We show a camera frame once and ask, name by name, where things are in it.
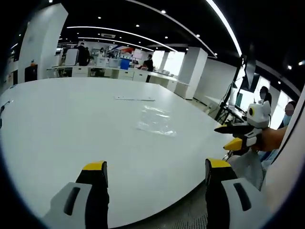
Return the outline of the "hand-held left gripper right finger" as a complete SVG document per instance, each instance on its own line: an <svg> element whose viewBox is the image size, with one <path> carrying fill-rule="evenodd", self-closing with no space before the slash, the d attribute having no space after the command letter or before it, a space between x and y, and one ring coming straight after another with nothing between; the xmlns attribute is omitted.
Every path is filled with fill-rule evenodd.
<svg viewBox="0 0 305 229"><path fill-rule="evenodd" d="M220 159L205 160L208 229L262 229L271 213L263 194L231 165Z"/></svg>

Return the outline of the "person's right hand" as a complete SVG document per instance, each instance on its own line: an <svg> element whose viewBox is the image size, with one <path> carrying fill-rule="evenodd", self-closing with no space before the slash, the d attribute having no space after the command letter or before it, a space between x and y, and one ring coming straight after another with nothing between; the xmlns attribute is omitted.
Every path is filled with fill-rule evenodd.
<svg viewBox="0 0 305 229"><path fill-rule="evenodd" d="M286 133L287 126L280 129L266 128L262 131L262 141L259 144L253 145L252 148L257 151L272 151L278 149L282 143Z"/></svg>

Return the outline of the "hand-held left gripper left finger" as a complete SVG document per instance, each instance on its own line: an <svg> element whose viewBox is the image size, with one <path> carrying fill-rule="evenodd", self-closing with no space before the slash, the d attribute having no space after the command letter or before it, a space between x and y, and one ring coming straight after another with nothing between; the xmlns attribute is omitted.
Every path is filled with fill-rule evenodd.
<svg viewBox="0 0 305 229"><path fill-rule="evenodd" d="M49 229L107 229L109 200L107 162L89 163L51 199L42 220Z"/></svg>

